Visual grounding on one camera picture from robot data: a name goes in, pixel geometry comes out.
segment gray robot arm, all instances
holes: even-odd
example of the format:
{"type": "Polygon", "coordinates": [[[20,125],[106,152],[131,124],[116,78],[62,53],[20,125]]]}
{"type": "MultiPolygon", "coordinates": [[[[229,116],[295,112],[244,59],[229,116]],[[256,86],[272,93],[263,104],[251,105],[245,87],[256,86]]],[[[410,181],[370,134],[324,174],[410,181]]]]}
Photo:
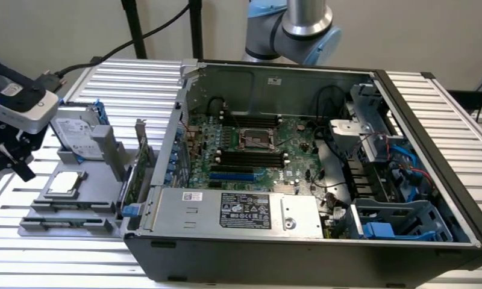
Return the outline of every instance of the gray robot arm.
{"type": "Polygon", "coordinates": [[[340,35],[326,0],[252,0],[243,61],[322,65],[340,35]]]}

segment black pole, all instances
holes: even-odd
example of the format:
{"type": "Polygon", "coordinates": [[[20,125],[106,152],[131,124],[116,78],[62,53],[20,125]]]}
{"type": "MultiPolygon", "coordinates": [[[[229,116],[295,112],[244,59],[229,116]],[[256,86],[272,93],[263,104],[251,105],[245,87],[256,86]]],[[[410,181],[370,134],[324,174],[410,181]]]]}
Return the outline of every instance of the black pole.
{"type": "Polygon", "coordinates": [[[126,14],[128,29],[133,40],[133,50],[136,51],[136,57],[139,59],[147,59],[147,47],[144,46],[144,40],[141,38],[141,24],[139,22],[137,5],[136,0],[121,0],[122,9],[126,14]]]}
{"type": "Polygon", "coordinates": [[[201,0],[188,0],[189,20],[191,20],[191,42],[192,57],[203,58],[203,40],[201,40],[201,0]]]}

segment white wall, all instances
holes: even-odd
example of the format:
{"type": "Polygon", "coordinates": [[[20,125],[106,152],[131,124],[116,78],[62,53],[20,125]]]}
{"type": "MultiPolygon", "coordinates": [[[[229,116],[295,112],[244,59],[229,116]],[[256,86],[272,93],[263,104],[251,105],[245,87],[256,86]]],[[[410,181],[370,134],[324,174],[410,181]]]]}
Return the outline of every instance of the white wall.
{"type": "MultiPolygon", "coordinates": [[[[240,58],[247,2],[204,0],[205,58],[240,58]]],[[[137,0],[143,30],[164,23],[185,3],[137,0]]],[[[446,87],[474,88],[482,77],[482,0],[328,3],[344,33],[330,65],[430,71],[446,87]]],[[[102,55],[128,37],[120,0],[0,0],[0,59],[30,77],[102,55]]],[[[191,57],[188,15],[147,40],[147,48],[151,58],[191,57]]]]}

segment power supply label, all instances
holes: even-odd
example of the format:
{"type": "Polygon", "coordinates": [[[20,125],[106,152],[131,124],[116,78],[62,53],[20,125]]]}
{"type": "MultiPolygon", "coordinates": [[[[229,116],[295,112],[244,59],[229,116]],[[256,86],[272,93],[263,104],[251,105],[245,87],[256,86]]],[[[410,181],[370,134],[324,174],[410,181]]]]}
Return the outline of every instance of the power supply label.
{"type": "Polygon", "coordinates": [[[269,230],[269,195],[221,193],[219,224],[224,228],[269,230]]]}

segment motherboard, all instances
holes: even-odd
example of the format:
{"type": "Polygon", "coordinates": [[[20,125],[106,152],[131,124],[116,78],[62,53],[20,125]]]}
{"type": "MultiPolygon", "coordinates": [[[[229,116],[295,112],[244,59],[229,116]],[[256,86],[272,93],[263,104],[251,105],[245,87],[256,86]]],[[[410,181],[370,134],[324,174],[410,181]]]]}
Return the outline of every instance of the motherboard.
{"type": "Polygon", "coordinates": [[[322,170],[310,119],[191,115],[188,188],[322,196],[311,176],[322,170]]]}

